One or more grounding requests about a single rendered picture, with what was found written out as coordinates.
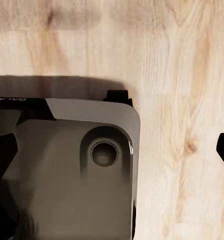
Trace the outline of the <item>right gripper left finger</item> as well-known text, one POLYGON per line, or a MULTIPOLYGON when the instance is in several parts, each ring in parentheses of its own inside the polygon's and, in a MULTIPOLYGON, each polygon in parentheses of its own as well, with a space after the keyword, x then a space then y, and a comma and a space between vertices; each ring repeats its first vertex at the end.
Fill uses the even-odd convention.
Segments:
POLYGON ((0 136, 0 181, 18 153, 18 144, 14 133, 0 136))

